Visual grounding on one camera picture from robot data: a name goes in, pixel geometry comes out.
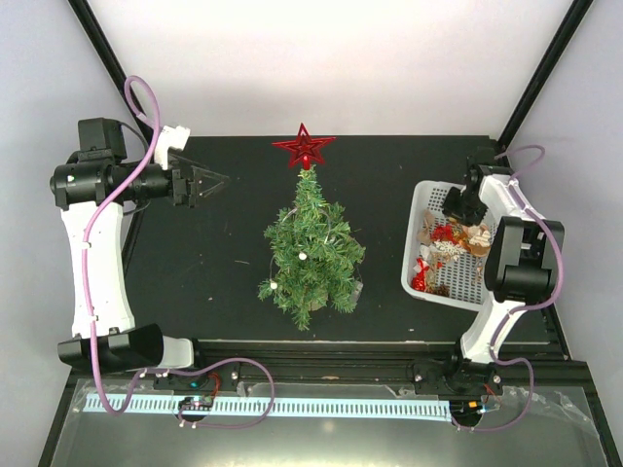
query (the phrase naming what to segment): black table surface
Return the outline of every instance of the black table surface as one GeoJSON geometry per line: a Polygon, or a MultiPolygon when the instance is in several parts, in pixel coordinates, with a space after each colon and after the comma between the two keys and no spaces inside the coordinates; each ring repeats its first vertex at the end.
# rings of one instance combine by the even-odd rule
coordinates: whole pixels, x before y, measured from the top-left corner
{"type": "MultiPolygon", "coordinates": [[[[229,175],[223,192],[196,209],[152,201],[131,255],[126,285],[136,325],[172,337],[243,341],[454,342],[475,312],[420,301],[400,284],[413,191],[421,180],[460,183],[465,158],[485,136],[343,136],[316,167],[329,202],[366,247],[363,292],[353,314],[315,311],[298,331],[272,299],[257,298],[272,257],[264,229],[292,205],[299,169],[279,137],[192,137],[184,157],[229,175]]],[[[548,342],[540,313],[524,315],[508,342],[548,342]]]]}

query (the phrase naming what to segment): red star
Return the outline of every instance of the red star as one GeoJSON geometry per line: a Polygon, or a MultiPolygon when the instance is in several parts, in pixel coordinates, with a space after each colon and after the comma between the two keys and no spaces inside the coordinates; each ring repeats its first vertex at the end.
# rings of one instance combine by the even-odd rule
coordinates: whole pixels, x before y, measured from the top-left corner
{"type": "Polygon", "coordinates": [[[309,170],[311,167],[310,161],[324,163],[324,159],[320,155],[320,148],[325,147],[333,140],[335,140],[333,136],[330,138],[312,138],[305,125],[301,124],[299,134],[294,141],[281,141],[273,143],[273,146],[290,152],[292,155],[290,157],[290,168],[302,162],[303,169],[309,170]]]}

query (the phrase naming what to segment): miniature christmas tree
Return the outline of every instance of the miniature christmas tree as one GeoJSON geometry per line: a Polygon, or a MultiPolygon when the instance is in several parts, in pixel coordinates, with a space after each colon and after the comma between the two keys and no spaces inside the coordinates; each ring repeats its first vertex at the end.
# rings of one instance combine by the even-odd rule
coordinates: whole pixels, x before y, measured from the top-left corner
{"type": "Polygon", "coordinates": [[[264,300],[272,295],[279,308],[292,314],[300,330],[309,328],[311,311],[329,302],[339,312],[353,312],[361,290],[354,272],[363,261],[365,248],[350,236],[350,226],[342,218],[344,208],[322,197],[309,164],[310,159],[323,163],[318,142],[325,140],[326,144],[332,139],[311,139],[301,125],[299,146],[294,141],[275,144],[293,153],[291,166],[300,161],[304,168],[294,207],[281,209],[277,221],[264,232],[273,249],[271,269],[275,264],[278,272],[273,275],[271,271],[271,277],[260,284],[259,297],[264,300]]]}

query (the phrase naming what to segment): black metal frame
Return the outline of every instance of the black metal frame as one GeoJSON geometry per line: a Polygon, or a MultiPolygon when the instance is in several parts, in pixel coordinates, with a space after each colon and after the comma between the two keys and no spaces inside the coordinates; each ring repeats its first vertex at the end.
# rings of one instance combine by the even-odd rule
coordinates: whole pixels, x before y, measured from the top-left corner
{"type": "MultiPolygon", "coordinates": [[[[126,74],[115,57],[104,32],[99,26],[87,0],[68,0],[76,17],[90,38],[93,47],[108,71],[120,95],[124,96],[126,74]]],[[[500,148],[510,144],[523,120],[531,109],[545,81],[554,69],[574,31],[592,4],[592,0],[574,0],[554,36],[545,55],[541,59],[521,100],[501,134],[500,148]]],[[[137,122],[145,137],[151,137],[151,129],[137,122]]],[[[133,216],[128,238],[123,249],[124,270],[129,260],[143,220],[145,211],[133,216]]],[[[535,377],[541,385],[580,386],[586,394],[591,415],[600,432],[602,446],[609,465],[623,466],[610,433],[602,404],[595,389],[588,366],[583,362],[569,359],[565,336],[562,332],[556,309],[552,306],[543,310],[552,340],[547,345],[507,345],[502,349],[502,358],[528,355],[534,365],[535,377]]],[[[452,345],[436,344],[357,344],[312,342],[240,342],[240,341],[202,341],[201,348],[209,356],[209,362],[226,357],[244,356],[260,359],[274,375],[277,382],[349,382],[405,385],[413,383],[409,368],[414,361],[438,360],[445,358],[452,350],[452,345]],[[331,376],[339,379],[326,379],[331,376]]],[[[255,367],[237,368],[238,380],[257,382],[264,380],[255,367]]],[[[506,384],[525,385],[527,374],[522,368],[508,367],[499,369],[499,374],[506,384]]],[[[45,444],[40,466],[51,465],[55,446],[69,408],[77,379],[90,377],[73,372],[65,385],[55,415],[50,435],[45,444]]]]}

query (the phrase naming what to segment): white basket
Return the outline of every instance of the white basket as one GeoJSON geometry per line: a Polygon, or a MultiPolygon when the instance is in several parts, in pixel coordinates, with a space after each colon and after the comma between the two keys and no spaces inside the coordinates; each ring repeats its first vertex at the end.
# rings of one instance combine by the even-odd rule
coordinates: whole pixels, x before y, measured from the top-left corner
{"type": "MultiPolygon", "coordinates": [[[[424,225],[424,211],[429,209],[435,216],[435,226],[445,225],[447,221],[441,211],[441,206],[452,187],[462,188],[461,185],[431,181],[423,181],[416,186],[411,203],[405,256],[402,260],[402,287],[409,295],[417,299],[480,311],[487,296],[487,289],[484,280],[476,280],[477,258],[469,253],[460,255],[457,261],[445,265],[437,272],[437,285],[447,285],[450,288],[450,297],[427,294],[411,287],[411,282],[416,275],[414,266],[417,259],[421,257],[418,231],[424,225]]],[[[489,211],[483,222],[489,227],[493,238],[497,225],[489,211]]]]}

